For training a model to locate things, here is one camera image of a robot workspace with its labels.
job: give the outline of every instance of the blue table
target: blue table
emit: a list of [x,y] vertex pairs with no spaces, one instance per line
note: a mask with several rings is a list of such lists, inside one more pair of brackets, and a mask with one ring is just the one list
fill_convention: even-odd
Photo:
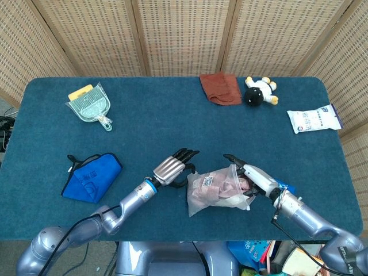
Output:
[[[304,202],[330,222],[358,235],[361,213],[336,131],[293,133],[287,110],[329,103],[316,78],[274,78],[279,105],[218,106],[206,99],[199,78],[39,78],[31,81],[0,170],[0,239],[32,239],[42,227],[71,225],[102,204],[116,205],[177,149],[200,150],[199,173],[229,166],[234,154],[296,187]],[[239,78],[244,94],[244,78]],[[67,95],[101,82],[112,103],[113,130],[86,123],[64,103]],[[124,168],[99,202],[61,197],[71,163],[115,153]],[[105,240],[287,239],[270,224],[274,209],[259,197],[251,211],[206,208],[188,218],[186,189],[163,187]],[[299,240],[306,234],[280,221]]]

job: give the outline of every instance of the cable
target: cable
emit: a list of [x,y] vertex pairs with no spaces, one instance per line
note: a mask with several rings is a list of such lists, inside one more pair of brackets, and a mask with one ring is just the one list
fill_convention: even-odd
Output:
[[85,256],[83,257],[83,260],[79,264],[77,264],[76,266],[73,266],[71,269],[69,269],[67,272],[65,272],[63,274],[63,276],[67,275],[69,272],[71,272],[71,271],[75,270],[76,268],[80,267],[85,262],[85,260],[87,258],[87,253],[88,253],[89,246],[90,246],[90,243],[87,243],[86,253],[85,253]]
[[115,262],[114,262],[113,266],[111,267],[111,269],[110,269],[110,273],[109,273],[109,275],[108,275],[108,276],[112,276],[112,275],[113,275],[113,272],[114,272],[115,267],[116,267],[116,260],[115,260]]
[[[111,211],[112,209],[118,208],[120,205],[116,205],[114,207],[111,207],[109,209],[107,209],[106,211],[103,211],[102,214],[107,213],[109,211]],[[71,231],[73,231],[73,229],[80,223],[84,222],[85,220],[89,220],[89,219],[93,219],[94,217],[99,217],[99,214],[93,214],[92,216],[89,217],[85,217],[79,221],[77,221],[69,230],[68,232],[66,232],[66,234],[62,237],[62,239],[59,241],[59,243],[57,244],[57,246],[55,247],[55,249],[53,250],[52,254],[50,255],[50,257],[48,258],[46,264],[44,265],[44,267],[42,268],[42,270],[39,273],[39,276],[42,276],[43,272],[45,272],[47,266],[51,263],[51,260],[53,258],[53,256],[56,254],[56,252],[58,251],[59,247],[61,246],[61,244],[65,241],[65,239],[67,238],[67,236],[69,236],[69,234],[71,233]]]
[[13,113],[10,113],[10,114],[8,114],[8,115],[6,115],[7,117],[9,117],[9,116],[11,116],[11,115],[14,115],[14,114],[17,114],[19,111],[15,111],[15,112],[13,112]]
[[11,107],[7,111],[5,111],[3,116],[5,117],[6,112],[11,111],[12,109],[13,109],[13,107]]
[[116,249],[115,249],[115,252],[114,252],[114,254],[113,254],[113,256],[112,256],[112,258],[111,258],[111,260],[110,260],[110,262],[109,262],[108,266],[106,267],[106,270],[105,270],[105,272],[104,272],[103,276],[106,276],[106,275],[107,275],[108,270],[109,270],[109,267],[111,266],[111,264],[112,264],[112,262],[113,262],[113,260],[114,260],[114,258],[115,258],[115,256],[116,256],[116,254],[117,254],[117,249],[118,249],[118,247],[119,247],[119,243],[118,243],[117,241],[115,241],[115,243],[116,243]]
[[193,244],[195,250],[197,250],[197,252],[198,252],[198,254],[199,254],[199,256],[200,256],[200,258],[202,260],[202,263],[203,263],[203,265],[205,267],[205,270],[206,270],[206,276],[211,276],[211,273],[209,272],[209,267],[208,267],[208,263],[207,263],[207,260],[206,260],[205,256],[202,253],[200,253],[200,251],[198,250],[198,248],[194,244],[194,242],[192,242],[192,244]]
[[293,237],[292,237],[292,235],[290,235],[285,229],[283,229],[282,228],[282,226],[281,225],[279,225],[277,222],[276,222],[276,220],[277,219],[272,219],[271,220],[271,223],[273,224],[273,225],[275,225],[278,229],[280,229],[286,236],[288,236],[288,238],[290,238],[293,242],[295,242],[295,244],[300,248],[300,249],[302,249],[303,250],[303,252],[304,253],[306,253],[306,255],[308,256],[308,257],[310,257],[310,259],[312,260],[312,261],[314,261],[317,265],[319,265],[320,267],[322,267],[323,269],[326,269],[327,271],[329,271],[329,272],[331,272],[331,273],[335,273],[335,274],[337,274],[337,275],[341,275],[341,276],[352,276],[353,274],[347,274],[347,273],[341,273],[341,272],[337,272],[337,271],[335,271],[335,270],[332,270],[332,269],[329,269],[329,268],[327,268],[327,267],[325,267],[325,266],[323,266],[321,263],[319,263],[318,261],[316,261],[315,260],[315,258],[311,255],[311,254],[309,254],[308,253],[308,251],[307,250],[305,250],[304,249],[304,247],[303,246],[301,246],[301,244],[296,240],[296,239],[294,239]]
[[4,140],[2,140],[2,148],[3,148],[4,150],[6,150],[6,147],[5,147],[6,132],[5,132],[5,131],[3,131],[3,133],[4,133]]

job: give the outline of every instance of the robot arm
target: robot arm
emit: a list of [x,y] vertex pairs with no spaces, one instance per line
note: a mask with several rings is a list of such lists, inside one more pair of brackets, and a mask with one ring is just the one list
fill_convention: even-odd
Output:
[[358,237],[329,223],[306,206],[301,198],[287,190],[281,191],[278,182],[261,169],[246,164],[233,155],[225,154],[224,157],[234,162],[258,187],[260,194],[271,199],[276,209],[294,221],[310,237],[322,234],[331,236],[331,240],[320,251],[322,260],[329,268],[346,274],[368,275],[368,248],[364,248]]
[[175,183],[174,179],[183,171],[191,169],[195,172],[193,164],[186,164],[199,151],[186,148],[168,157],[156,169],[152,177],[146,177],[130,194],[120,201],[121,216],[104,205],[93,215],[94,217],[75,224],[68,234],[68,229],[63,227],[47,227],[32,240],[30,246],[24,251],[17,263],[17,275],[47,275],[52,265],[68,247],[78,247],[98,238],[103,231],[108,235],[117,233],[123,222],[150,198],[152,198],[160,186],[172,185],[182,187],[182,183]]

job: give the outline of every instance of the plastic bag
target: plastic bag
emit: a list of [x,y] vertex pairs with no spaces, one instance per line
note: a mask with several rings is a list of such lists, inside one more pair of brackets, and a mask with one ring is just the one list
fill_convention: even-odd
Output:
[[295,134],[320,129],[341,129],[341,119],[333,104],[322,106],[316,110],[287,111]]
[[206,174],[189,174],[187,201],[189,217],[208,206],[238,207],[250,210],[250,203],[255,197],[243,193],[250,189],[245,178],[239,178],[236,165],[208,172]]

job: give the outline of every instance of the transparent dustpan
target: transparent dustpan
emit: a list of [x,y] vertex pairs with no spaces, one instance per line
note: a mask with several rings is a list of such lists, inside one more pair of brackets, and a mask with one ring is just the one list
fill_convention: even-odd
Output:
[[84,95],[68,102],[67,105],[82,121],[99,121],[107,131],[113,129],[111,126],[112,120],[105,116],[111,104],[100,83]]

